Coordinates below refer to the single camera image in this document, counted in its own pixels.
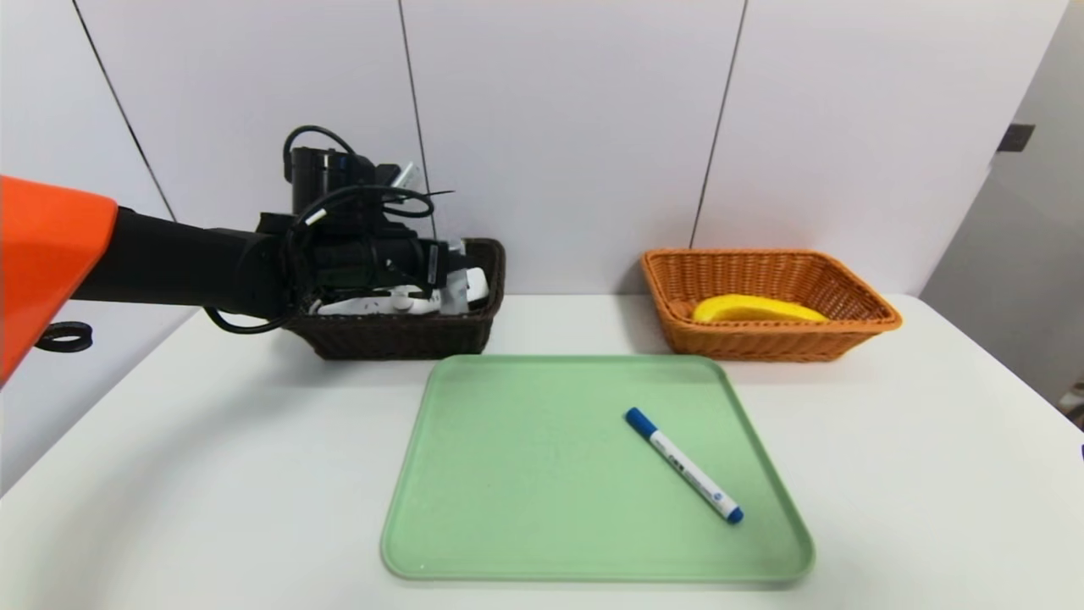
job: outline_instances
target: banana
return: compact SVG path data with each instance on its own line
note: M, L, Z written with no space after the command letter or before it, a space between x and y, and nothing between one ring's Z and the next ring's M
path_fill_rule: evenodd
M796 302L749 294L724 294L701 300L693 312L697 323L786 321L823 323L828 319Z

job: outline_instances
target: black cable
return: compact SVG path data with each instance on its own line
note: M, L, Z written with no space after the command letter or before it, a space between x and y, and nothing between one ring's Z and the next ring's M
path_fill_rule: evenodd
M210 322L215 323L215 326L227 333L232 333L234 335L259 335L261 333L268 333L269 330L274 330L281 327L282 325L286 324L287 322L289 322L289 319L293 317L293 316L283 316L281 319L275 319L273 321L270 321L264 325L258 325L255 327L238 327L237 325L233 325L225 322L225 319L222 317L222 314L215 308L204 308L204 312L207 312L207 317L210 319Z
M346 143L346 140L344 140L343 138L339 138L338 133L332 131L331 129L327 129L326 127L321 127L319 125L302 125L297 129L291 131L289 135L286 135L286 141L283 142L282 144L282 167L283 167L283 174L286 178L287 182L294 181L294 159L289 155L289 146L294 143L294 140L296 140L298 135L308 132L322 133L324 135L327 135L332 140L335 140L335 143L343 146L343 150L350 155L350 158L353 159L353 163L358 164L358 169L360 169L362 174L364 174L366 168L364 165L362 165L361 159L358 158L358 153L353 152L353 148L350 147L350 144Z

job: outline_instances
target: plastic tray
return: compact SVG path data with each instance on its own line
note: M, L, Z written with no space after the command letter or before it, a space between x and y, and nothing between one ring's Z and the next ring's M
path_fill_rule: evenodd
M726 523L623 420L640 407L740 503ZM780 583L813 542L715 363L438 364L382 541L406 579Z

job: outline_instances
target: blue marker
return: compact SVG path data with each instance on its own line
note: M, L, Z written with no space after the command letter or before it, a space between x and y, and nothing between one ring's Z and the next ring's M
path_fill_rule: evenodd
M741 508L738 506L738 503L734 502L734 498L726 495L721 489L719 489L719 485L717 485L711 479L708 479L708 476L705 475L702 470L697 468L696 465L688 459L688 456L681 453L681 450L675 447L674 444L670 442L670 439L667 439L666 434L659 432L659 429L651 424L651 420L647 419L647 416L640 413L640 410L637 408L631 408L629 410L629 413L624 414L624 420L628 421L629 426L638 432L641 437L646 439L647 442L656 449L656 451L662 454L662 457L670 463L670 466L674 467L674 470L681 473L681 476L684 477L691 485L693 485L693 489L700 492L704 499L708 501L708 504L719 511L719 514L723 516L723 519L725 519L728 523L737 523L738 521L741 521L745 514L741 512Z

